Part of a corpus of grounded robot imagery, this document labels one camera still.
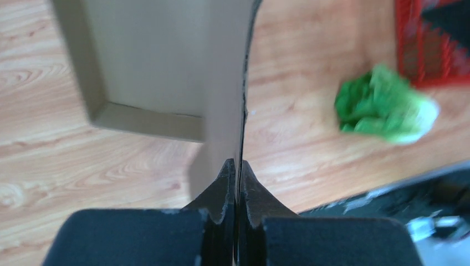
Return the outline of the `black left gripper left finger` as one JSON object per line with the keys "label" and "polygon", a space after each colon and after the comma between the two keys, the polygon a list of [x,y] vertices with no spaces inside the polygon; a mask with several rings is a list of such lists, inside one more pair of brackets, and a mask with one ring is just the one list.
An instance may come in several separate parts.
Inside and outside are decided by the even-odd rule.
{"label": "black left gripper left finger", "polygon": [[44,265],[232,265],[234,161],[180,209],[83,209],[61,226]]}

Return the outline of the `brown cardboard sheet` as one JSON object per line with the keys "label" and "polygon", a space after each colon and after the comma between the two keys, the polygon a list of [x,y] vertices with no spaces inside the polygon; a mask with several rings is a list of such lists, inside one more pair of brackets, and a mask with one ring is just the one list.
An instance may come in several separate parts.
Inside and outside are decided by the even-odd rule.
{"label": "brown cardboard sheet", "polygon": [[53,1],[89,121],[200,142],[192,198],[239,166],[261,1]]}

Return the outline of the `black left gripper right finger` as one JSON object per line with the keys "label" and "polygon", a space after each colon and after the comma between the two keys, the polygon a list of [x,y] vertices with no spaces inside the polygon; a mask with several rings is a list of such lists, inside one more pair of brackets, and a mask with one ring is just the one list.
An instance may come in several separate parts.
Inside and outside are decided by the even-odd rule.
{"label": "black left gripper right finger", "polygon": [[302,217],[247,161],[238,174],[239,265],[421,265],[406,228],[389,218]]}

